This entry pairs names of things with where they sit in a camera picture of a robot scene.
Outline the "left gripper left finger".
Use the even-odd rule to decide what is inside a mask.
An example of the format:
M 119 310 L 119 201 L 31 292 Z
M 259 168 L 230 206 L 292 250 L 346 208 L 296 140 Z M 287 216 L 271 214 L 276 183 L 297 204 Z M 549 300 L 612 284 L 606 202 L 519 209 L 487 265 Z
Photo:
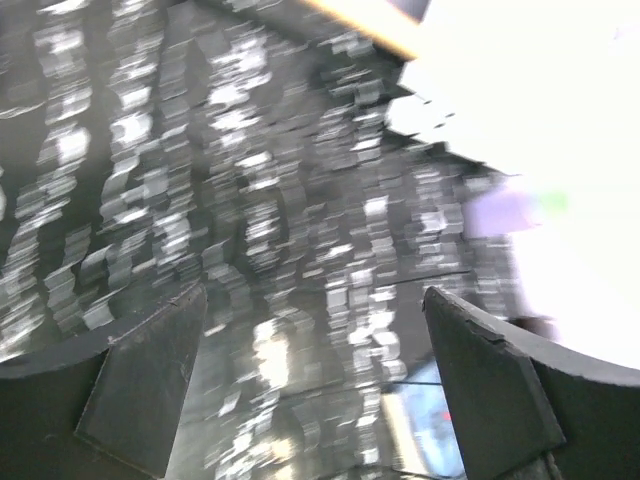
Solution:
M 163 478 L 206 310 L 194 283 L 3 362 L 2 478 Z

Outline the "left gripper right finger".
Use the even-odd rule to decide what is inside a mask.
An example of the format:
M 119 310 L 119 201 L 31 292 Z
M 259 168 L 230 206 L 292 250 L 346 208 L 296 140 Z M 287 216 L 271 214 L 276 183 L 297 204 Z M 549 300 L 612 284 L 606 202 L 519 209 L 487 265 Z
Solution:
M 423 310 L 468 478 L 638 478 L 638 370 L 436 287 Z

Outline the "lavender plastic cup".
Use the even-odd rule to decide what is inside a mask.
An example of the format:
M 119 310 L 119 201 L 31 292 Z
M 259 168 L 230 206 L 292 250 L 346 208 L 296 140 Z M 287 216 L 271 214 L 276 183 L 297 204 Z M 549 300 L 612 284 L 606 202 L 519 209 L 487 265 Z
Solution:
M 539 224 L 536 201 L 519 191 L 495 191 L 463 205 L 464 233 L 491 238 L 532 229 Z

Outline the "sage green plastic cup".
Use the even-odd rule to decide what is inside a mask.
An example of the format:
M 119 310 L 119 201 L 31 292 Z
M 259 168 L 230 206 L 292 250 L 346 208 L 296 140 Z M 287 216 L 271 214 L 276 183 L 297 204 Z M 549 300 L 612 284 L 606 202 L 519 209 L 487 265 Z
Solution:
M 568 196 L 559 191 L 543 193 L 539 197 L 539 203 L 545 215 L 562 215 L 569 207 Z

